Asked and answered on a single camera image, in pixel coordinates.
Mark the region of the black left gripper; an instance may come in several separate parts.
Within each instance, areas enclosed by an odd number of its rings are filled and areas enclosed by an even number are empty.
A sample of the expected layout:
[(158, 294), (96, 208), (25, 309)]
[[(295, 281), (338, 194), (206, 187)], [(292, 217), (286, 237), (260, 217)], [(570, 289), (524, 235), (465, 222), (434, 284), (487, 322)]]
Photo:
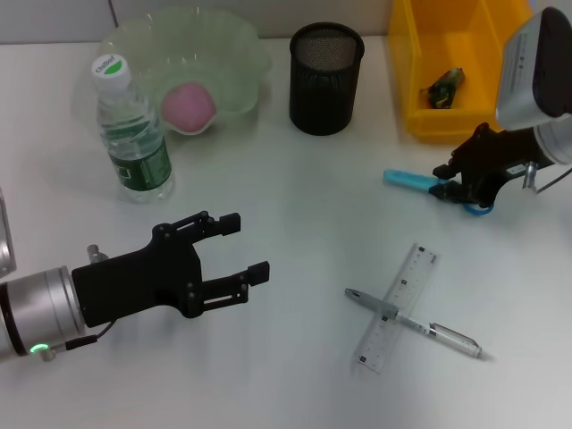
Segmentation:
[(249, 288), (269, 281), (267, 261), (246, 271), (202, 282), (194, 241), (239, 232), (240, 215), (214, 219), (201, 211), (152, 230), (142, 249), (71, 272), (88, 326), (99, 326), (152, 307), (168, 306), (184, 317), (248, 302)]

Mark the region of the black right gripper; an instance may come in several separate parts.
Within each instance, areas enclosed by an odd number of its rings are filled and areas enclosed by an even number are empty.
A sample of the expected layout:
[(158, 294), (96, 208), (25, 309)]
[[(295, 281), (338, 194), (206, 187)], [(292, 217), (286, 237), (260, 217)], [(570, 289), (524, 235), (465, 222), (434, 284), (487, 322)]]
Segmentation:
[(530, 163), (543, 168), (543, 152), (532, 128), (496, 132), (485, 122), (450, 154), (445, 164), (433, 169), (438, 179), (453, 179), (460, 174), (461, 183), (445, 181), (428, 192), (441, 201), (486, 208), (495, 202), (507, 182), (524, 175), (511, 170)]

